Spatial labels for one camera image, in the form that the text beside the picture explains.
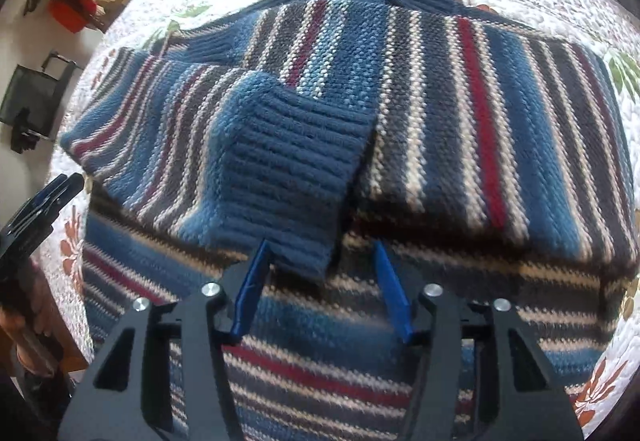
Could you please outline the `person's left hand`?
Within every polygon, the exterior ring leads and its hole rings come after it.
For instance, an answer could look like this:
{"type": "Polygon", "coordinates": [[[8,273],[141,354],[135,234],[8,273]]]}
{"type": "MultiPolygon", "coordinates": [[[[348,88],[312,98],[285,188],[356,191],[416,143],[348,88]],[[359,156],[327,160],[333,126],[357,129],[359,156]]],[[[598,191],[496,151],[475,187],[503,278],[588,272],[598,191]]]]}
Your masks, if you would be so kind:
{"type": "Polygon", "coordinates": [[[47,365],[38,350],[28,341],[29,333],[43,335],[63,343],[64,321],[51,294],[46,276],[30,259],[18,277],[20,294],[27,297],[30,318],[15,308],[1,308],[1,328],[15,347],[17,360],[27,371],[42,377],[52,377],[55,365],[47,365]]]}

